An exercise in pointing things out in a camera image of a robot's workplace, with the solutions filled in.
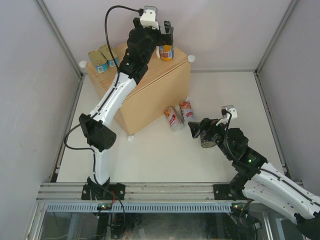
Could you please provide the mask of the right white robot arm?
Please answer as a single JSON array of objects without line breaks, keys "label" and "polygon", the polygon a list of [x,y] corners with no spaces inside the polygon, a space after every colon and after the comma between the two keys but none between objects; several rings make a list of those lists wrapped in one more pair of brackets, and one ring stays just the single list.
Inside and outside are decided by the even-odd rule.
[{"label": "right white robot arm", "polygon": [[229,183],[234,200],[258,201],[280,213],[310,240],[320,238],[320,198],[277,170],[263,155],[249,147],[239,128],[229,128],[216,119],[190,121],[194,139],[203,137],[231,161],[237,174]]}]

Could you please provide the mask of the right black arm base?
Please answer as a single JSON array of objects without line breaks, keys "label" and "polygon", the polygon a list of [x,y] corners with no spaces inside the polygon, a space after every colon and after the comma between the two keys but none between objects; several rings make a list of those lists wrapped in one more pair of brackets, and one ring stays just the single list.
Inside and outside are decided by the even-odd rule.
[{"label": "right black arm base", "polygon": [[249,187],[236,188],[226,183],[214,184],[212,187],[216,201],[259,201],[258,199],[245,196],[245,191],[248,191],[250,189]]}]

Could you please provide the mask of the red white can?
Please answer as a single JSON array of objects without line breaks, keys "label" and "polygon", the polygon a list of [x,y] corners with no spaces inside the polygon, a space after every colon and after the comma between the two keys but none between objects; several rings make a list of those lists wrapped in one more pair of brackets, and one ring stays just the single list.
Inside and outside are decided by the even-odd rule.
[{"label": "red white can", "polygon": [[188,122],[194,122],[195,119],[195,115],[194,115],[194,111],[192,109],[191,103],[189,101],[182,101],[179,104],[179,109],[181,112],[181,116],[182,116],[182,120],[183,123],[186,125]]},{"label": "red white can", "polygon": [[174,107],[167,107],[163,111],[172,131],[180,131],[183,128],[183,124]]}]

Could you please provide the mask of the dark navy cylindrical can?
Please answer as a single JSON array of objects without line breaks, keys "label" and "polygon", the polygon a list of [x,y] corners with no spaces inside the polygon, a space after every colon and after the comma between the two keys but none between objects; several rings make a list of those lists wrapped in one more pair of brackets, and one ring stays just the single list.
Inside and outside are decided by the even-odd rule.
[{"label": "dark navy cylindrical can", "polygon": [[212,148],[217,145],[217,134],[209,132],[208,130],[202,130],[200,132],[200,144],[202,148]]}]

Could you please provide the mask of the blue vegetable cylindrical can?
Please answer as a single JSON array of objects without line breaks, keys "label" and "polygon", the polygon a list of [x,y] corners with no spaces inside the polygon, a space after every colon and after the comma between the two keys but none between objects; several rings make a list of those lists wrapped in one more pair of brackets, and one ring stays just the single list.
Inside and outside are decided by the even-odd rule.
[{"label": "blue vegetable cylindrical can", "polygon": [[162,61],[171,61],[174,58],[174,46],[173,45],[158,46],[156,55]]}]

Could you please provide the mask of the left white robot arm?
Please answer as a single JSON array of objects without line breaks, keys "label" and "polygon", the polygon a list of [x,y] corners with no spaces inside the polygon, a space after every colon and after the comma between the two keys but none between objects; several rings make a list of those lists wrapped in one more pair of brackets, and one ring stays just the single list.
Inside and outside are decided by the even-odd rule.
[{"label": "left white robot arm", "polygon": [[114,145],[117,135],[109,127],[125,98],[139,84],[148,70],[148,63],[157,47],[174,43],[174,28],[170,21],[164,21],[164,32],[134,19],[127,48],[111,86],[98,105],[88,114],[81,114],[79,122],[87,144],[93,151],[93,177],[95,185],[92,194],[98,200],[109,196],[108,150]]}]

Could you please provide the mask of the gold rectangular tin can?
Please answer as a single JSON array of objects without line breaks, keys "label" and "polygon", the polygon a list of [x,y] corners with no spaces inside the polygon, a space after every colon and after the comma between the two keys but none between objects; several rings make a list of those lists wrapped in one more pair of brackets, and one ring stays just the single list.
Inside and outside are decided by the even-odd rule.
[{"label": "gold rectangular tin can", "polygon": [[107,61],[107,65],[111,68],[116,67],[119,65],[119,59],[117,52],[114,51],[112,48],[109,49],[107,45],[103,45],[99,48],[102,55],[105,57]]}]

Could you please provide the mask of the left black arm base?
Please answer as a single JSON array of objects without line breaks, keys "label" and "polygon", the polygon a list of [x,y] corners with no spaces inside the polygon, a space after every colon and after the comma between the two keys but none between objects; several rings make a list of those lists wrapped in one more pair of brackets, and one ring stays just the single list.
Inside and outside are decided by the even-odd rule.
[{"label": "left black arm base", "polygon": [[94,182],[86,183],[82,188],[81,200],[117,200],[125,198],[126,186],[121,183],[112,183],[99,186]]}]

